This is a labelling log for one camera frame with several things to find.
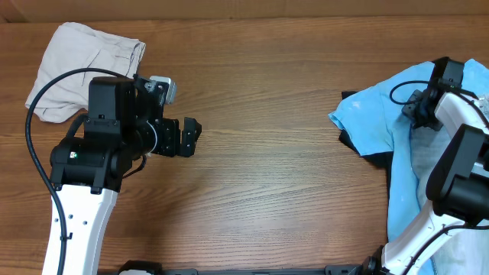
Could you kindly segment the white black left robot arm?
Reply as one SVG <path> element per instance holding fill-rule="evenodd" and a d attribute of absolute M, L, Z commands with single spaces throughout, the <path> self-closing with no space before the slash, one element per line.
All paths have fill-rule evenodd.
<path fill-rule="evenodd" d="M 121 183 L 134 174 L 132 164 L 148 154 L 191 157 L 201 124 L 164 118 L 176 85 L 152 76 L 99 76 L 89 84 L 88 112 L 70 126 L 50 155 L 50 181 L 63 207 L 52 212 L 42 272 L 55 274 L 60 243 L 66 242 L 64 274 L 95 274 L 108 220 Z"/>

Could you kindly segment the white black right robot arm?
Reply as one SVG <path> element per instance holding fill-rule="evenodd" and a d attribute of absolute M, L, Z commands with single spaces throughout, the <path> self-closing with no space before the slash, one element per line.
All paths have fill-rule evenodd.
<path fill-rule="evenodd" d="M 379 247 L 359 274 L 416 274 L 462 230 L 481 230 L 488 218 L 488 119 L 479 98 L 462 88 L 464 65 L 434 62 L 426 89 L 403 102 L 414 128 L 445 128 L 451 141 L 429 175 L 427 201 L 396 240 Z"/>

